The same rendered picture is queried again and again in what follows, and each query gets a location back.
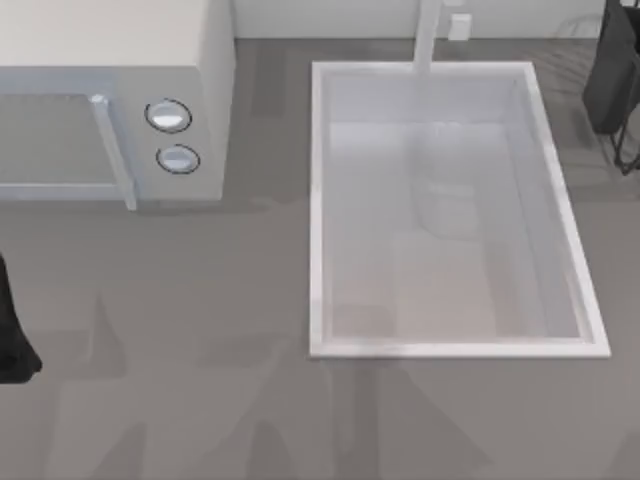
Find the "white sink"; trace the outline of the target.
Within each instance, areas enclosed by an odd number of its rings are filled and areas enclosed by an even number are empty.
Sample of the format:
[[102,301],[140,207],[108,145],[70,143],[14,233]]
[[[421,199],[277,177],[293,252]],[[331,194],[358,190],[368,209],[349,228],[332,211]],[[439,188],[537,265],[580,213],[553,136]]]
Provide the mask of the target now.
[[534,66],[316,61],[309,353],[611,354]]

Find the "small microwave knob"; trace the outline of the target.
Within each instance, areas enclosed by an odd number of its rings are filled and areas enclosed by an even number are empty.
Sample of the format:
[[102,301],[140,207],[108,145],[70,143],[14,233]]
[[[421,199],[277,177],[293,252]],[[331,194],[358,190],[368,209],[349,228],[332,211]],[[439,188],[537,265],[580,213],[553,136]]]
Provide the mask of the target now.
[[195,172],[201,164],[199,154],[182,144],[158,149],[155,159],[164,171],[172,175],[189,175]]

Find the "large microwave knob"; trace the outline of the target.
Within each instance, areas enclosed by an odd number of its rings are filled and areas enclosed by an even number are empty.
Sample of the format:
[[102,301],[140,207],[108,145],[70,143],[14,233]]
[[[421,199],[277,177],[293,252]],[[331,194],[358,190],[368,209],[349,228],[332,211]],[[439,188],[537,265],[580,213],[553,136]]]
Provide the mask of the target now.
[[170,98],[147,104],[144,116],[152,128],[167,134],[185,131],[193,120],[191,111],[184,103]]

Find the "tall white tap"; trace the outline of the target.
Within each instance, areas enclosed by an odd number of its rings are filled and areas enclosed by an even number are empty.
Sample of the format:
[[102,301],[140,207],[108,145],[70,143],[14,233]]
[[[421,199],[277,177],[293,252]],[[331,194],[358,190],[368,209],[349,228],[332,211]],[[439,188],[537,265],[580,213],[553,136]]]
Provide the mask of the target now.
[[413,67],[419,75],[430,71],[442,0],[419,0],[414,42]]

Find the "pale microwave oven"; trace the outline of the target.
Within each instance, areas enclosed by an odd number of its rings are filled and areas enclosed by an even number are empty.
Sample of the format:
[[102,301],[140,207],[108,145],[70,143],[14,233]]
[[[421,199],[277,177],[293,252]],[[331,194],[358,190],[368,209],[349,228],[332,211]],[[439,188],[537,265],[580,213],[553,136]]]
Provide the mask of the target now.
[[[0,201],[122,201],[89,97],[110,101],[137,208],[223,194],[236,56],[230,0],[0,0]],[[149,103],[184,103],[167,134]],[[172,175],[158,149],[195,150]]]

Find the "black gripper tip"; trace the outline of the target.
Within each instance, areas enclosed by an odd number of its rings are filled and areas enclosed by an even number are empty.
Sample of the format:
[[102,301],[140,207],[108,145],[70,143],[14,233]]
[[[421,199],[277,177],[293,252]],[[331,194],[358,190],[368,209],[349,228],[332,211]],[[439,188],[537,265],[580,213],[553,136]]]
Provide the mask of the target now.
[[17,317],[6,262],[0,253],[0,384],[25,384],[42,367]]

